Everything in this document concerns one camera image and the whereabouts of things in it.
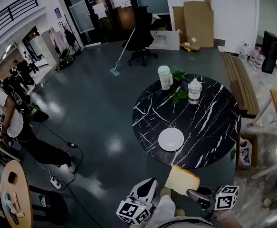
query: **mop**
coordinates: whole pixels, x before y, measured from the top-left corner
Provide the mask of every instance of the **mop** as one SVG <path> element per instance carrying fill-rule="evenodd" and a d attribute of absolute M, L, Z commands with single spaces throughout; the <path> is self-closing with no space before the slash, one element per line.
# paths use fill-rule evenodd
<path fill-rule="evenodd" d="M 131 39 L 131 37 L 132 37 L 132 35 L 133 35 L 135 29 L 136 29 L 136 28 L 134 28 L 132 34 L 130 35 L 130 38 L 129 38 L 128 41 L 127 41 L 127 44 L 125 45 L 125 47 L 124 47 L 124 49 L 123 49 L 123 52 L 121 53 L 121 55 L 120 55 L 118 61 L 116 62 L 116 66 L 110 69 L 110 72 L 111 72 L 114 76 L 120 75 L 120 73 L 119 73 L 116 69 L 117 69 L 117 66 L 118 66 L 118 64 L 119 64 L 119 61 L 120 61 L 121 57 L 123 56 L 124 50 L 126 49 L 126 47 L 127 47 L 128 44 L 129 44 L 129 41 L 130 41 L 130 39 Z"/>

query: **wooden bench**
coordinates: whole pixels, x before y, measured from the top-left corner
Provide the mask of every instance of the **wooden bench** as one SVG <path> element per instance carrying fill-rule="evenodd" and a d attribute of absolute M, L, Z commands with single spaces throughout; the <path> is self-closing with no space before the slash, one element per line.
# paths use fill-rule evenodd
<path fill-rule="evenodd" d="M 255 118 L 259 113 L 258 101 L 242 61 L 227 52 L 221 52 L 221 56 L 230 82 L 231 93 L 238 102 L 241 115 Z"/>

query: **round black marble table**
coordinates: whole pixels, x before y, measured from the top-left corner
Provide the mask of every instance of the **round black marble table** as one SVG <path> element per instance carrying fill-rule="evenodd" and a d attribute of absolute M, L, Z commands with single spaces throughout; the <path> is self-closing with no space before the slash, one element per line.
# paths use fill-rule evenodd
<path fill-rule="evenodd" d="M 172 104 L 171 92 L 181 87 L 188 91 L 188 82 L 175 81 L 169 90 L 162 90 L 160 81 L 150 85 L 133 108 L 132 125 L 140 145 L 153 158 L 185 169 L 210 165 L 234 146 L 241 128 L 239 107 L 219 82 L 201 75 L 187 74 L 191 82 L 196 77 L 202 84 L 198 105 L 187 99 Z M 159 134 L 174 127 L 184 135 L 182 147 L 174 152 L 163 150 L 158 144 Z"/>

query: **black railing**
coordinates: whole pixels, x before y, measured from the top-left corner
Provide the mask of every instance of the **black railing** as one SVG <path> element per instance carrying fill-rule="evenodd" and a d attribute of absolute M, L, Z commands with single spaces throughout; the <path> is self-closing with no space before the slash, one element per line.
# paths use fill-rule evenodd
<path fill-rule="evenodd" d="M 17 0 L 0 11 L 0 30 L 22 14 L 37 7 L 37 0 Z"/>

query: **power strip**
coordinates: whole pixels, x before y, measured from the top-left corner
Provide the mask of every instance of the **power strip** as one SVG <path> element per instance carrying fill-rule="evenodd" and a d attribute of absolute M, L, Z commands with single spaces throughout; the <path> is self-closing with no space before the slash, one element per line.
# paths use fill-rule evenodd
<path fill-rule="evenodd" d="M 58 183 L 58 180 L 55 179 L 54 177 L 52 177 L 52 178 L 50 179 L 50 182 L 52 183 L 52 185 L 54 186 L 54 188 L 56 188 L 56 189 L 58 189 L 58 190 L 61 189 L 61 184 Z"/>

